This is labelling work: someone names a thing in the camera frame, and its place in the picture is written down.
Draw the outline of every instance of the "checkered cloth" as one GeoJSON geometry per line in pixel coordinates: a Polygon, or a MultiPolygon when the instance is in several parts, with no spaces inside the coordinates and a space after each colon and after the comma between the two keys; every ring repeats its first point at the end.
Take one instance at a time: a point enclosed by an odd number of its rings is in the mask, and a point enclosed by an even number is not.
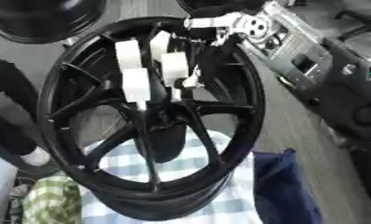
{"type": "Polygon", "coordinates": [[[40,179],[24,199],[24,224],[81,222],[81,197],[71,178],[60,172],[40,179]]]}
{"type": "MultiPolygon", "coordinates": [[[[219,151],[228,145],[229,138],[219,132],[209,131],[219,151]]],[[[91,151],[100,143],[87,147],[91,151]]],[[[159,176],[163,181],[188,176],[208,164],[207,152],[201,141],[190,130],[187,131],[185,148],[182,153],[165,164],[159,164],[159,176]]],[[[138,154],[134,141],[128,141],[106,155],[100,162],[100,167],[115,176],[133,181],[147,182],[149,179],[144,159],[138,154]]],[[[106,223],[156,223],[134,220],[123,216],[102,204],[88,189],[80,186],[83,224],[106,223]]],[[[254,154],[235,170],[233,179],[215,198],[212,203],[198,212],[176,220],[159,223],[192,223],[192,224],[261,224],[256,212],[254,197],[254,154]]]]}

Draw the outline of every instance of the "white foam block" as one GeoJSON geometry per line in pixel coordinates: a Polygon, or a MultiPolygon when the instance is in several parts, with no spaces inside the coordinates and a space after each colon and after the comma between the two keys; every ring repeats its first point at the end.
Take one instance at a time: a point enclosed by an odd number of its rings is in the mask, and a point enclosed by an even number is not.
{"type": "Polygon", "coordinates": [[[161,55],[168,53],[170,39],[171,34],[169,32],[161,31],[150,41],[151,57],[154,60],[161,62],[161,55]]]}
{"type": "Polygon", "coordinates": [[[166,53],[161,56],[164,84],[173,87],[177,79],[188,77],[188,62],[184,52],[166,53]]]}
{"type": "Polygon", "coordinates": [[[122,89],[127,102],[147,102],[151,99],[151,85],[146,68],[122,70],[122,89]]]}
{"type": "Polygon", "coordinates": [[[121,70],[141,68],[141,49],[135,39],[115,43],[116,58],[121,70]]]}

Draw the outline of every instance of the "green fabric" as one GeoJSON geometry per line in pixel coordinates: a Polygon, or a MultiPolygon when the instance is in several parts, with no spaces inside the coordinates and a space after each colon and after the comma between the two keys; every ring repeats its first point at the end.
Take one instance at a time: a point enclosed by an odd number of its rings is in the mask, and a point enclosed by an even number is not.
{"type": "Polygon", "coordinates": [[[81,222],[78,185],[63,173],[42,178],[24,199],[23,224],[75,224],[81,222]]]}

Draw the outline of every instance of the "navy blue cloth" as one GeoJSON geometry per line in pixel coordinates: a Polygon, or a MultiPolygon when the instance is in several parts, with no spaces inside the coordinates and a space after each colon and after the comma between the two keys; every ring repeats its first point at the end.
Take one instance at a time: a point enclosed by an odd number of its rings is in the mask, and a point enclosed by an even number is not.
{"type": "Polygon", "coordinates": [[[320,224],[322,215],[305,190],[295,151],[255,152],[255,203],[264,224],[320,224]]]}

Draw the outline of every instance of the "white sneaker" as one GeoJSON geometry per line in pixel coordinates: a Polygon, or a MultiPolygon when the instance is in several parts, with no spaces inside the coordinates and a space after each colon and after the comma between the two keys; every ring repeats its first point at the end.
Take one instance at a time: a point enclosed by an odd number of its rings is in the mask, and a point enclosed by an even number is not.
{"type": "Polygon", "coordinates": [[[21,158],[27,164],[34,166],[44,165],[51,160],[49,153],[39,147],[37,147],[31,154],[21,156],[21,158]]]}

